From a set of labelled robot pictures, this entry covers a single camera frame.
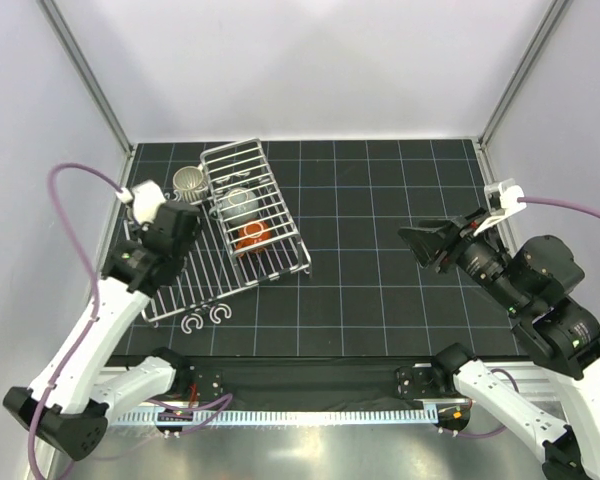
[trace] white wall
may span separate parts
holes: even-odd
[[[132,141],[482,132],[550,0],[58,0]]]
[[[573,2],[488,150],[526,194],[600,209],[600,0]],[[574,297],[600,320],[600,221],[531,205],[513,226],[519,244],[547,232],[571,247],[587,275]]]
[[[0,479],[23,478],[25,431],[2,407],[28,385],[84,308],[87,278],[46,193],[46,173],[77,161],[120,177],[124,155],[33,0],[0,2]],[[80,173],[61,195],[91,254],[113,196]]]

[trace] silver cup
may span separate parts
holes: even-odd
[[[209,192],[209,180],[202,171],[202,165],[178,170],[173,176],[173,189],[176,198],[179,196],[187,203],[204,200]]]
[[[209,214],[217,217],[218,211],[222,218],[233,227],[239,227],[258,218],[258,199],[256,195],[245,188],[230,190],[220,201],[209,209]]]

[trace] black table surface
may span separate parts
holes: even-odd
[[[173,174],[226,142],[141,144],[128,186]],[[167,346],[185,355],[428,356],[461,342],[518,355],[503,309],[462,272],[420,269],[401,226],[484,205],[469,140],[264,142],[313,274],[287,275],[226,300],[231,319],[185,334],[182,314],[131,325],[114,355]],[[122,211],[113,242],[124,237]]]

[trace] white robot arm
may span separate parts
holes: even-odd
[[[109,253],[98,282],[100,309],[89,334],[66,363],[49,394],[36,434],[74,460],[89,455],[109,422],[160,394],[184,393],[192,384],[185,358],[158,349],[140,365],[105,384],[95,381],[129,325],[163,285],[171,285],[184,266],[184,255],[200,232],[200,212],[185,203],[166,201],[148,181],[118,194],[138,226],[138,241],[126,240]],[[88,305],[49,365],[28,388],[12,387],[3,400],[7,410],[29,428],[49,379],[91,320]]]
[[[483,405],[543,463],[549,480],[600,480],[600,324],[568,295],[584,278],[569,248],[544,235],[512,258],[491,227],[526,207],[512,180],[485,187],[489,212],[427,220],[400,236],[422,267],[457,265],[516,320],[513,334],[544,369],[568,424],[548,415],[492,375],[459,344],[433,359],[442,390]]]

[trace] metal dish rack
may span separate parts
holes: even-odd
[[[255,196],[257,220],[267,223],[271,237],[257,245],[240,247],[239,231],[229,217],[234,207],[218,208],[218,223],[224,245],[241,287],[254,286],[262,280],[276,280],[280,275],[298,270],[311,273],[311,259],[300,232],[282,198],[260,140],[231,143],[202,152],[200,162],[209,180],[214,204],[235,188]],[[262,253],[253,252],[265,247]]]
[[[207,150],[200,159],[209,178],[209,196],[192,205],[200,208],[204,225],[176,283],[160,288],[142,312],[142,318],[149,323],[188,312],[206,314],[227,297],[262,282],[275,281],[287,273],[311,273],[311,257],[260,141]],[[256,246],[266,247],[261,253],[251,252],[254,247],[236,248],[238,228],[227,223],[222,211],[217,220],[210,214],[218,199],[236,187],[254,192],[259,202],[259,219],[270,226],[271,238]],[[133,238],[132,224],[126,220],[124,231],[127,238]]]

